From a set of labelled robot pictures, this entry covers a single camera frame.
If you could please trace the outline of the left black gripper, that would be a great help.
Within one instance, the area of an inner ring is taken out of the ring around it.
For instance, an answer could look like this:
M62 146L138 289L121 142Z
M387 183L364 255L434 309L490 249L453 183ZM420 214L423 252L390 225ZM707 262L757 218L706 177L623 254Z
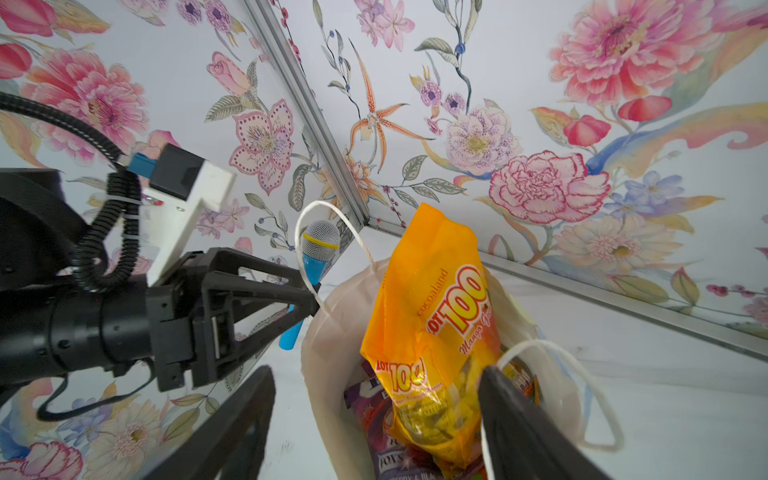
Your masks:
M154 363L157 387L216 383L318 312L300 271L232 248L194 252L154 286L132 276L88 293L71 281L1 294L1 386L101 367L117 376ZM279 306L245 339L236 326Z

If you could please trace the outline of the orange Fox's candy bag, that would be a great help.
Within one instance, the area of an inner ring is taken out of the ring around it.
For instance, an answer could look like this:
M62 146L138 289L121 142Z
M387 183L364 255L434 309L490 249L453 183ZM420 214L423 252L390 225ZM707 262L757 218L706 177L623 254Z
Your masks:
M532 403L540 403L538 378L531 372L525 362L513 359L502 368L502 373L512 381L521 393Z

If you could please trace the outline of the yellow gummy candy bag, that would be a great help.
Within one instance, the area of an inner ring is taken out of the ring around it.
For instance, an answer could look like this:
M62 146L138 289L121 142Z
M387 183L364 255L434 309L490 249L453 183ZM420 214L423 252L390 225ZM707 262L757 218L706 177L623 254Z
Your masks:
M361 354L391 398L391 433L465 469L480 455L478 387L501 356L478 240L421 205L389 259Z

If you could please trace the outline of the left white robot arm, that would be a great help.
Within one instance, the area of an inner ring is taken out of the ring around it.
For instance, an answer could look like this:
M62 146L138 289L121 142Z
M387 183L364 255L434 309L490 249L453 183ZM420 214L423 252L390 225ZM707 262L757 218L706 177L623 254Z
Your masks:
M65 274L85 221L52 170L1 173L1 386L145 362L159 390L223 379L315 314L300 273L231 248L187 252L156 281L89 293Z

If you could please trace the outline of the painted landscape paper bag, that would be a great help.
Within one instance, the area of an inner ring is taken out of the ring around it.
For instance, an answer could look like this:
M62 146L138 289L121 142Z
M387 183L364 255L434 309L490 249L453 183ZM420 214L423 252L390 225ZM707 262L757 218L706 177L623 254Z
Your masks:
M466 226L418 208L393 254L318 301L301 371L340 479L600 479L583 364L543 339L482 264Z

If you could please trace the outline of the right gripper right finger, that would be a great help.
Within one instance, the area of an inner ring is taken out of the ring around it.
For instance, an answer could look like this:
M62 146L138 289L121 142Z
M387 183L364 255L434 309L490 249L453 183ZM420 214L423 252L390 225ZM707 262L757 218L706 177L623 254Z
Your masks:
M489 479L607 477L497 367L483 370L478 399L482 455Z

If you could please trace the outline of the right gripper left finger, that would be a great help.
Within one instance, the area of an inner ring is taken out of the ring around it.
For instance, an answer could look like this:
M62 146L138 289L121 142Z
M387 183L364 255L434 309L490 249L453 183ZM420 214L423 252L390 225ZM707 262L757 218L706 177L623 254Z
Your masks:
M275 405L272 369L259 367L149 479L256 479Z

